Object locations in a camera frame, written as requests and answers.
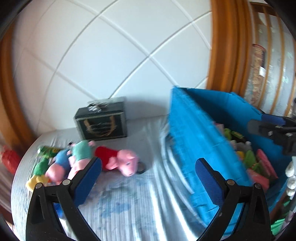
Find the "yellow duck plush green suit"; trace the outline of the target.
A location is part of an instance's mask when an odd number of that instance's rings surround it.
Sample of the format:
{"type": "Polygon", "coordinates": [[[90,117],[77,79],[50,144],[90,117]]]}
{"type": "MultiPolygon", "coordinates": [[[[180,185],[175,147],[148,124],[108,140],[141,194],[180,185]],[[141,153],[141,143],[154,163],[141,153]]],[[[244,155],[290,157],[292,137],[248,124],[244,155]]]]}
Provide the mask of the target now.
{"type": "Polygon", "coordinates": [[[49,166],[49,159],[47,157],[41,157],[41,159],[34,168],[32,177],[26,182],[27,190],[33,192],[37,183],[47,185],[47,183],[50,182],[50,179],[45,175],[49,166]]]}

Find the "white blue bed sheet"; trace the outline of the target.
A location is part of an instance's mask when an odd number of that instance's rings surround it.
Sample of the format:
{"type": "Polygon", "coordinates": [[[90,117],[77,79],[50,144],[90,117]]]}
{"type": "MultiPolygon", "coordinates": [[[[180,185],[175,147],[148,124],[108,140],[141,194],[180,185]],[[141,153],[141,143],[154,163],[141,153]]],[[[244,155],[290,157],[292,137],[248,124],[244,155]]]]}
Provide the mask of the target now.
{"type": "Polygon", "coordinates": [[[134,151],[143,174],[101,173],[80,212],[101,240],[196,240],[204,224],[172,152],[166,116],[130,120],[128,137],[99,142],[134,151]]]}

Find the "wooden door frame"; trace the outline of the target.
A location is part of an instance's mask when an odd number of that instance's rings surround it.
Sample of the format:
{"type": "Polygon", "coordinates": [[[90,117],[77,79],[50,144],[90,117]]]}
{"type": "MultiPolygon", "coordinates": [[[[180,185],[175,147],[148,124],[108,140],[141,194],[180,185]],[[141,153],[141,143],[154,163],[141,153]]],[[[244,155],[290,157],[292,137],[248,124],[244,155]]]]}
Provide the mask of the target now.
{"type": "Polygon", "coordinates": [[[243,97],[251,66],[253,33],[248,1],[211,1],[212,50],[207,89],[243,97]]]}

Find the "pig plush teal shirt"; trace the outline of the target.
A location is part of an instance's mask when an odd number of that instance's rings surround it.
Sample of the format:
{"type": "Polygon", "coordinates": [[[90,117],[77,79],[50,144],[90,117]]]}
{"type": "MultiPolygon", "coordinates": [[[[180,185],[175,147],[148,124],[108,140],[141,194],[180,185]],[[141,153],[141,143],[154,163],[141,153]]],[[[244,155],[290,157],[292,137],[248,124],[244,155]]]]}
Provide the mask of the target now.
{"type": "Polygon", "coordinates": [[[71,149],[67,152],[71,170],[68,179],[72,180],[74,176],[83,170],[94,157],[95,141],[82,140],[71,145],[71,149]]]}

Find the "red bag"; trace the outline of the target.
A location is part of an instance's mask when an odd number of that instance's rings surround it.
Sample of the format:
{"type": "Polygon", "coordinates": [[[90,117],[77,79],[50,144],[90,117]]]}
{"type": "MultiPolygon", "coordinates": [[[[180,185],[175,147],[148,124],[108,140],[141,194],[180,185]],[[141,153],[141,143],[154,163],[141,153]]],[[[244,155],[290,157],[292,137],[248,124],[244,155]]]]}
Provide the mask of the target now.
{"type": "Polygon", "coordinates": [[[21,158],[17,152],[11,149],[4,149],[1,151],[1,162],[13,175],[20,164],[21,158]]]}

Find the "green medicine box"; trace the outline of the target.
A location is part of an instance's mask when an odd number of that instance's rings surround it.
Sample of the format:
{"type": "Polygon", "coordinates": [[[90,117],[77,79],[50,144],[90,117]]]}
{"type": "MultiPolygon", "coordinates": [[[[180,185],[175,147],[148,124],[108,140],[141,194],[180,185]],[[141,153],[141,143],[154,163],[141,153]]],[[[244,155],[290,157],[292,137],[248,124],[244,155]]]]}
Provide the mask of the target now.
{"type": "Polygon", "coordinates": [[[51,146],[40,146],[37,153],[41,157],[54,158],[63,148],[51,147],[51,146]]]}

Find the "blue plastic storage crate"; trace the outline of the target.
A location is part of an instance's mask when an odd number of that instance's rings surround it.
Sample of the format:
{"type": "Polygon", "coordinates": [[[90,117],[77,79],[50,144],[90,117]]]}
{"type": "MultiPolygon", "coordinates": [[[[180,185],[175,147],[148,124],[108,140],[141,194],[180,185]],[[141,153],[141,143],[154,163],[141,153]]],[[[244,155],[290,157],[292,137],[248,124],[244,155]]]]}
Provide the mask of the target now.
{"type": "Polygon", "coordinates": [[[268,209],[273,210],[283,195],[287,186],[285,169],[292,158],[285,156],[282,147],[272,140],[248,132],[248,122],[261,120],[261,117],[261,111],[235,93],[179,87],[171,91],[169,127],[172,149],[192,189],[190,204],[204,226],[214,218],[218,206],[212,203],[197,177],[195,163],[199,158],[204,158],[225,179],[233,179],[243,186],[252,185],[243,163],[217,129],[218,123],[244,135],[254,150],[263,150],[276,171],[278,178],[265,195],[268,209]]]}

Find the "rolled patterned carpet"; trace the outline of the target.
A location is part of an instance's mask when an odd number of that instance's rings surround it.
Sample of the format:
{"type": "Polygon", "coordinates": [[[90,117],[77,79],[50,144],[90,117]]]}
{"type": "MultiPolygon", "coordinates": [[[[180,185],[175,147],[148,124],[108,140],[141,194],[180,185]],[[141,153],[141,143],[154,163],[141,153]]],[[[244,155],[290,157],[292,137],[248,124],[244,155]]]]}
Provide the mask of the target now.
{"type": "Polygon", "coordinates": [[[252,105],[257,105],[261,96],[266,76],[266,49],[259,44],[252,44],[252,62],[244,98],[252,105]]]}

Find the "pig plush red dress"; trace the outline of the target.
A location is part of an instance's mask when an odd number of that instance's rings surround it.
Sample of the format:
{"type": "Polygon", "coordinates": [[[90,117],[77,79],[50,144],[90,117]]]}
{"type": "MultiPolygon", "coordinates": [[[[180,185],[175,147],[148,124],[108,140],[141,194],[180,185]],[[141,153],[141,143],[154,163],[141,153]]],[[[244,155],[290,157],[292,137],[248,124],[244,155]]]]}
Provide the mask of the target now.
{"type": "Polygon", "coordinates": [[[146,171],[146,165],[131,150],[114,150],[106,146],[99,146],[95,150],[95,156],[102,161],[104,172],[117,169],[123,176],[129,177],[146,171]]]}

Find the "dark green gift box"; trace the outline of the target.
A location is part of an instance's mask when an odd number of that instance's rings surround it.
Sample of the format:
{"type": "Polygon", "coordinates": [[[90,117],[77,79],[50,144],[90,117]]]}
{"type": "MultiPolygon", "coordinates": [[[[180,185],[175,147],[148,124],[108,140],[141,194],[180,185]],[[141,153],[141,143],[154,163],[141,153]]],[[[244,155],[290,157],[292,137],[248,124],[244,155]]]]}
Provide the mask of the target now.
{"type": "Polygon", "coordinates": [[[108,140],[127,137],[125,99],[109,98],[110,104],[102,112],[79,108],[74,115],[77,130],[85,140],[108,140]]]}

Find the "pig plush blue shirt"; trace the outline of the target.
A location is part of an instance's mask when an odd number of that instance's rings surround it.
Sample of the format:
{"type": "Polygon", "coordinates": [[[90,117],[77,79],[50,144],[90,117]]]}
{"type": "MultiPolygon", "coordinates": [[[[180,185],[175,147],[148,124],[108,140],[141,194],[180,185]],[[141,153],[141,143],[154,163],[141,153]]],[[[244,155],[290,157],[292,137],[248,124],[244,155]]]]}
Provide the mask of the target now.
{"type": "Polygon", "coordinates": [[[71,170],[68,153],[69,149],[61,150],[55,157],[54,162],[49,166],[45,176],[49,178],[52,183],[59,185],[63,180],[68,177],[71,170]]]}

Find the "metal clasp on box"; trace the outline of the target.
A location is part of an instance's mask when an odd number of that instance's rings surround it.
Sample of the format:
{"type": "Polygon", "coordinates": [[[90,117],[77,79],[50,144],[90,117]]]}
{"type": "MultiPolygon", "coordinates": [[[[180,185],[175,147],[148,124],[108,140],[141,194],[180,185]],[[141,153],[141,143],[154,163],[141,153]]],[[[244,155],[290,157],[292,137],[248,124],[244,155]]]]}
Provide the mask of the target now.
{"type": "Polygon", "coordinates": [[[106,110],[110,104],[109,99],[101,99],[101,100],[93,100],[88,102],[88,110],[93,112],[102,112],[103,110],[106,110]]]}

